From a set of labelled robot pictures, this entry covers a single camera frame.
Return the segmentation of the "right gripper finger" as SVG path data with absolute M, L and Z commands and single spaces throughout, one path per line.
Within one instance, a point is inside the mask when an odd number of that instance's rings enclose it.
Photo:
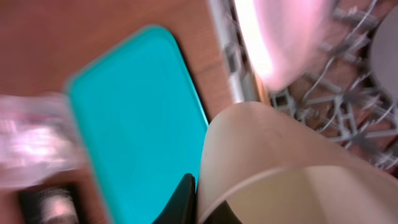
M 196 218 L 196 188 L 195 178 L 185 174 L 160 215 L 154 220 L 155 224 L 194 224 Z M 227 201 L 221 203 L 205 220 L 204 224 L 242 224 L 233 213 Z

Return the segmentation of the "pale green cup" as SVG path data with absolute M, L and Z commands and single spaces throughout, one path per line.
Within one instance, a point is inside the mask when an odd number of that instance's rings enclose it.
M 206 132 L 197 222 L 396 223 L 397 180 L 258 102 Z

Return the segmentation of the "grey dish rack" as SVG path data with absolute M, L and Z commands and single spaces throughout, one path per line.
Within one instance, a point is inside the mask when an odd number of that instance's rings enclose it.
M 233 2 L 208 3 L 233 102 L 267 103 L 377 168 L 395 167 L 397 146 L 383 149 L 378 139 L 397 138 L 397 100 L 377 84 L 369 62 L 374 34 L 384 20 L 373 15 L 377 2 L 368 1 L 358 9 L 341 8 L 339 1 L 333 1 L 333 12 L 306 69 L 276 92 L 263 86 L 252 69 Z

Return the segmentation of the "large pink plate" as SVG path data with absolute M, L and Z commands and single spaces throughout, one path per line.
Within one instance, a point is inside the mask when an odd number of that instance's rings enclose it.
M 254 73 L 269 91 L 281 91 L 306 69 L 333 12 L 329 0 L 234 0 Z

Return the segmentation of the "grey bowl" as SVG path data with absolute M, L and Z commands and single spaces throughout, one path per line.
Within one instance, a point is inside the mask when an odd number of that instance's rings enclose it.
M 397 7 L 384 18 L 370 48 L 373 77 L 392 100 L 397 100 Z

